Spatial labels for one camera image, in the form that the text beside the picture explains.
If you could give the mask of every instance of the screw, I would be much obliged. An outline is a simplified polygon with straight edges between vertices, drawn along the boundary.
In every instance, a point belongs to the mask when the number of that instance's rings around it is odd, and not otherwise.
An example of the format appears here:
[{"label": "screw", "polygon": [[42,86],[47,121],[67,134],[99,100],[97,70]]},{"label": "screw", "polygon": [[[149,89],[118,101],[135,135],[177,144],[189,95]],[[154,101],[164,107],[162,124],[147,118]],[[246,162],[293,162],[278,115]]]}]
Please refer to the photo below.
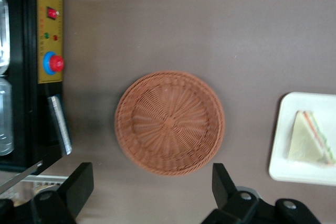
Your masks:
[{"label": "screw", "polygon": [[296,205],[292,201],[285,200],[283,203],[284,203],[284,206],[289,209],[296,209]]},{"label": "screw", "polygon": [[241,196],[242,199],[244,199],[244,200],[251,200],[251,199],[252,199],[251,195],[248,194],[248,193],[241,193],[240,196]]}]

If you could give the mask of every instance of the round woven basket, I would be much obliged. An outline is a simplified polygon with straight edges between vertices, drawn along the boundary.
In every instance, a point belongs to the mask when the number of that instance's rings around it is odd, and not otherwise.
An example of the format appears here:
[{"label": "round woven basket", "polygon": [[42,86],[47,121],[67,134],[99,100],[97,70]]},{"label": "round woven basket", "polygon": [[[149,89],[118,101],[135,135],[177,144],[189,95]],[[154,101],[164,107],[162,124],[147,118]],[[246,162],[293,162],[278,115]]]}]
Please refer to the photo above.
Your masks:
[{"label": "round woven basket", "polygon": [[204,166],[225,130],[214,91],[192,74],[160,71],[140,78],[121,98],[115,133],[125,154],[156,174],[176,176]]}]

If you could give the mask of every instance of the control panel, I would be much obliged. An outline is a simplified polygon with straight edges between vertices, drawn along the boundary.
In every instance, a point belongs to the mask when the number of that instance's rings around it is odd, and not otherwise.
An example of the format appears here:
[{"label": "control panel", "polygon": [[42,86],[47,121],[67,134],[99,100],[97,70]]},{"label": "control panel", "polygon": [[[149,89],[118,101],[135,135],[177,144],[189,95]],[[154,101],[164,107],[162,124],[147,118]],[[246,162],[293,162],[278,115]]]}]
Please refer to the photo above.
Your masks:
[{"label": "control panel", "polygon": [[38,83],[63,80],[63,0],[37,0]]}]

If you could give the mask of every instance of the white square plate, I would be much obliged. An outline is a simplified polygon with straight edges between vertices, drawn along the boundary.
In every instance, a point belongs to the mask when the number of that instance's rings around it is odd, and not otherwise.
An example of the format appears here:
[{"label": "white square plate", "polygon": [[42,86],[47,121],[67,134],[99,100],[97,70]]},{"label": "white square plate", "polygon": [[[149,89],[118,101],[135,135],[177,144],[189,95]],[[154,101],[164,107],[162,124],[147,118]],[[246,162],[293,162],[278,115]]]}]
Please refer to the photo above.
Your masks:
[{"label": "white square plate", "polygon": [[336,186],[336,165],[319,166],[287,160],[298,110],[314,112],[323,133],[336,154],[336,95],[293,92],[280,105],[269,174],[275,180]]}]

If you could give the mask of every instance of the gray table surface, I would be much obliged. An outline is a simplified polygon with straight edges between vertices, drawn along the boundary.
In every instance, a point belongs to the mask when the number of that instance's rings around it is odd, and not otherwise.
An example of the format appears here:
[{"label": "gray table surface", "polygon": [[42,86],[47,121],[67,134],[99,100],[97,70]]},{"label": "gray table surface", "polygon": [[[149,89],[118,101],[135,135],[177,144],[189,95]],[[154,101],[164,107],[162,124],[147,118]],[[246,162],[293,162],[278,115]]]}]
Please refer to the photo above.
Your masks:
[{"label": "gray table surface", "polygon": [[[336,0],[65,0],[64,38],[74,149],[46,172],[68,175],[93,162],[95,189],[79,223],[200,223],[216,207],[212,162],[270,204],[294,198],[336,223],[336,187],[268,174],[281,97],[336,94]],[[206,81],[226,116],[216,156],[181,177],[138,168],[113,129],[126,88],[165,69]]]}]

